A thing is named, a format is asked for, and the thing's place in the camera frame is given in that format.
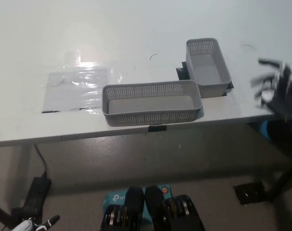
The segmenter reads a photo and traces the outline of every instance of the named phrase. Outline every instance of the black cable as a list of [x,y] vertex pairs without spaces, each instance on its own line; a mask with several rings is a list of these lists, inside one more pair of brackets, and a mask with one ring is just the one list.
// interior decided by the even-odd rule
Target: black cable
[[47,169],[48,169],[47,164],[46,164],[45,159],[43,158],[43,156],[42,156],[42,154],[41,154],[41,152],[40,152],[38,146],[37,146],[36,144],[34,144],[34,146],[35,146],[35,149],[36,149],[36,151],[37,151],[39,157],[41,158],[41,160],[42,160],[42,162],[43,162],[43,164],[44,164],[44,173],[42,174],[41,177],[44,177],[45,179],[47,179],[47,171],[48,171],[48,170],[47,170]]

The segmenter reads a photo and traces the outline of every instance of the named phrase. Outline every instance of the floor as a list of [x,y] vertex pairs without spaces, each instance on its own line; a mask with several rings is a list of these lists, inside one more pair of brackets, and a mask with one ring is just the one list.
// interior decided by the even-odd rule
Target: floor
[[[263,180],[269,187],[291,162],[247,125],[38,146],[53,181],[44,218],[61,216],[51,231],[99,230],[110,190],[155,183],[188,194],[207,231],[292,231],[292,189],[274,204],[243,206],[236,199],[233,186]],[[0,148],[0,206],[10,212],[22,205],[32,178],[42,172],[33,146]]]

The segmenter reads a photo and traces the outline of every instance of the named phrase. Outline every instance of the robot finger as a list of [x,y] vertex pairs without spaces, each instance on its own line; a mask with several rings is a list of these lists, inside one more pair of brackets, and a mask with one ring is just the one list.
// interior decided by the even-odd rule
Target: robot finger
[[270,65],[276,69],[281,69],[283,66],[281,61],[271,59],[258,59],[258,63],[261,65]]
[[260,85],[260,84],[264,83],[265,81],[273,81],[273,79],[275,79],[275,77],[276,77],[275,73],[267,73],[265,75],[256,77],[256,78],[251,80],[251,87],[255,87],[257,85]]

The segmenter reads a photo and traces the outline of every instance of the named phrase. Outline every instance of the gray plastic basket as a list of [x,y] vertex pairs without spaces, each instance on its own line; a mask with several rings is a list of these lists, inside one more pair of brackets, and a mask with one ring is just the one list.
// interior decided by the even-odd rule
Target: gray plastic basket
[[190,122],[202,106],[193,80],[107,85],[102,94],[102,111],[110,126]]
[[223,96],[231,82],[231,76],[216,39],[188,40],[186,64],[190,79],[198,83],[202,98]]

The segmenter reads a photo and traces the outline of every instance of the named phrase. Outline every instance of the black metal frame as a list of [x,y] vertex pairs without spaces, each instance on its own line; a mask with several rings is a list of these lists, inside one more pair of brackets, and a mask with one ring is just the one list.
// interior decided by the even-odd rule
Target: black metal frame
[[282,175],[279,177],[279,179],[276,181],[274,186],[269,190],[267,200],[269,202],[273,202],[278,195],[280,195],[283,190],[286,188],[286,186],[291,182],[292,180],[292,166],[285,172],[282,173]]
[[15,220],[12,216],[10,216],[8,213],[3,211],[0,208],[0,223],[8,227],[9,229],[13,230],[16,226],[19,225],[19,222]]

